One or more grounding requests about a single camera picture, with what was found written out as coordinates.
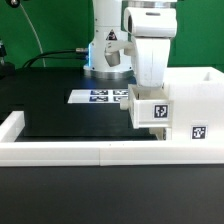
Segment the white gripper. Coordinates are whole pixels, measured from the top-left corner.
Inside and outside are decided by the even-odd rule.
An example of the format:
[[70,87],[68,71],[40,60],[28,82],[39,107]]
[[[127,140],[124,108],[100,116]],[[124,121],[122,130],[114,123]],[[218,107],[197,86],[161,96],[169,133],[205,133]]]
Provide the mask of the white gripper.
[[133,37],[133,69],[138,86],[160,88],[170,52],[170,39]]

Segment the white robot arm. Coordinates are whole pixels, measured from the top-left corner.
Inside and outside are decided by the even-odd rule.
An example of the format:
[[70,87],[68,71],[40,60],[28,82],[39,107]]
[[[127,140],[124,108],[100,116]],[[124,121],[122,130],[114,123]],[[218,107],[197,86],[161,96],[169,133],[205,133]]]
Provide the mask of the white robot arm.
[[94,38],[84,74],[119,79],[135,76],[139,86],[159,88],[177,33],[178,0],[92,0]]

